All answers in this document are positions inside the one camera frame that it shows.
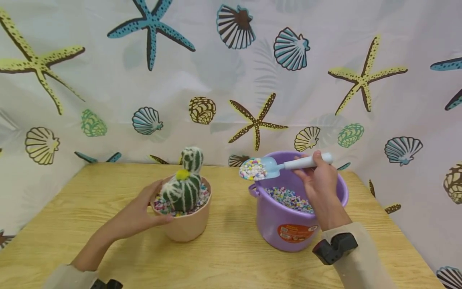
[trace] shower curtain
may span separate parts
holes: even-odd
[[[462,286],[462,2],[0,1],[0,243],[83,166],[331,152]]]

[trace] colorful gravel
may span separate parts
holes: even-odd
[[[195,211],[199,210],[200,208],[202,208],[207,203],[209,197],[210,197],[210,193],[207,187],[204,184],[201,184],[201,191],[199,192],[199,200],[197,201],[197,206],[194,208],[194,210],[187,212],[187,213],[176,212],[173,210],[173,207],[170,205],[170,202],[166,201],[164,198],[162,198],[159,195],[157,195],[154,201],[154,208],[164,215],[171,214],[174,217],[180,217],[183,215],[190,215],[194,213]]]
[[[292,190],[286,189],[285,187],[273,187],[265,190],[273,199],[288,208],[304,213],[314,214],[313,208],[308,201],[300,198],[300,196],[297,196]]]
[[[265,179],[266,174],[265,165],[261,163],[261,159],[259,158],[250,159],[239,168],[241,178],[248,179],[249,181]]]

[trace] cactus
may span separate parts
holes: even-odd
[[[181,152],[183,168],[176,172],[162,186],[161,196],[168,201],[177,212],[192,211],[199,200],[201,191],[201,176],[204,155],[200,148],[185,148]]]

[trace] bucket label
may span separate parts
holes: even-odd
[[[288,243],[300,243],[312,236],[317,225],[307,227],[302,225],[285,224],[278,227],[278,235]]]

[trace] wooden table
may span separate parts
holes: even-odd
[[[0,252],[0,287],[41,288],[69,263],[91,234],[150,182],[172,175],[173,165],[97,163],[84,167]],[[401,230],[353,172],[341,172],[350,190],[346,210],[369,230],[399,288],[443,288]],[[115,243],[99,267],[104,281],[124,288],[305,289],[343,288],[335,270],[311,253],[272,248],[255,224],[256,200],[237,168],[204,167],[214,193],[203,235],[170,241],[154,228]]]

